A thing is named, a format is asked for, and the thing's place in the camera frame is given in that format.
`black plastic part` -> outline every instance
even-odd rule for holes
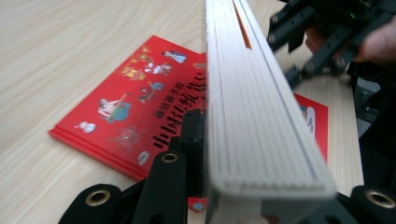
[[[358,224],[338,197],[323,204],[299,224]]]
[[[279,24],[276,29],[272,29],[271,33],[268,34],[268,44],[271,50],[278,50],[290,41],[290,37],[296,31],[306,30],[313,25],[315,17],[315,10],[312,7],[305,7],[296,15]]]
[[[62,216],[61,224],[119,223],[117,210],[121,191],[113,185],[98,184],[83,190]]]
[[[187,223],[186,158],[182,152],[168,150],[155,157],[132,223]]]
[[[116,215],[120,222],[112,223],[131,223],[145,183],[146,179],[143,179],[122,192],[122,200]]]
[[[359,223],[396,223],[396,195],[386,190],[356,187],[350,196],[350,206]]]
[[[388,12],[379,13],[374,20],[370,21],[367,26],[365,26],[361,31],[356,33],[349,42],[348,47],[343,52],[341,57],[337,60],[342,60],[345,63],[350,63],[355,55],[359,51],[359,47],[363,39],[370,34],[373,30],[377,29],[381,25],[389,22],[392,18],[392,15]]]
[[[347,42],[352,34],[353,30],[351,28],[342,25],[336,26],[333,34],[326,39],[324,45],[315,53],[312,59],[305,64],[304,74],[312,77],[314,74],[320,73],[325,63]]]
[[[282,8],[282,10],[280,10],[278,13],[276,13],[274,16],[271,17],[270,31],[272,29],[275,29],[280,23],[288,20],[290,18],[290,15],[296,13],[301,8],[307,6],[309,1],[310,0],[293,0],[291,2],[286,0],[282,1],[287,4]]]
[[[298,86],[302,81],[300,76],[300,70],[296,66],[293,66],[286,74],[286,80],[289,83],[289,86],[293,89],[294,87]]]
[[[202,197],[205,116],[200,109],[188,111],[182,121],[180,150],[187,159],[187,194]]]

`cartoon illustration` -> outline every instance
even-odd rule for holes
[[[145,72],[152,73],[154,75],[163,74],[167,76],[170,73],[171,69],[172,67],[169,66],[167,63],[164,63],[162,65],[155,65],[154,63],[149,63],[146,66]]]
[[[75,128],[80,128],[84,133],[92,133],[96,129],[96,124],[83,121]]]
[[[145,73],[142,70],[136,70],[132,67],[124,68],[121,73],[123,77],[129,77],[132,81],[143,80],[146,77]]]
[[[187,59],[186,55],[179,53],[179,52],[175,52],[173,50],[164,51],[163,56],[173,59],[173,60],[177,61],[178,63],[184,63],[184,61],[186,61],[186,59]]]
[[[151,50],[148,47],[143,47],[140,52],[137,53],[135,57],[132,58],[131,63],[137,63],[138,61],[153,63],[154,60],[148,55]]]
[[[144,93],[144,95],[137,97],[137,99],[143,104],[154,95],[155,91],[161,91],[162,89],[163,84],[161,82],[154,82],[153,84],[149,83],[149,90],[148,88],[140,89],[140,92]]]
[[[300,108],[303,111],[303,116],[305,118],[306,125],[309,128],[309,132],[315,135],[315,109],[311,106],[306,107],[303,105],[300,105]]]
[[[126,153],[132,151],[132,145],[139,139],[139,133],[135,127],[129,126],[120,130],[118,136],[110,138],[109,141],[117,142],[118,148],[127,149]]]
[[[124,103],[123,100],[128,95],[125,93],[120,100],[109,102],[106,99],[99,100],[98,113],[102,115],[108,123],[112,123],[114,120],[125,120],[128,118],[129,109],[131,105]]]
[[[142,151],[137,158],[139,160],[139,165],[144,165],[149,158],[149,153],[147,151]]]

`wooden table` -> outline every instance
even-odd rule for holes
[[[276,0],[250,0],[265,33]],[[134,181],[52,139],[51,129],[151,35],[205,51],[205,1],[0,2],[0,223],[56,223],[85,188]],[[276,54],[286,69],[306,48]],[[329,107],[328,165],[338,190],[362,184],[347,77],[318,77],[298,93]],[[189,213],[189,223],[204,215]]]

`finger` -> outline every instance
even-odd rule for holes
[[[396,16],[365,38],[355,61],[379,65],[396,63]]]

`book cover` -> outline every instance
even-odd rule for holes
[[[139,181],[179,136],[183,114],[205,106],[205,60],[154,35],[49,134]]]
[[[327,161],[329,108],[299,94],[295,93],[294,96],[303,112],[309,132],[315,136],[323,159]]]

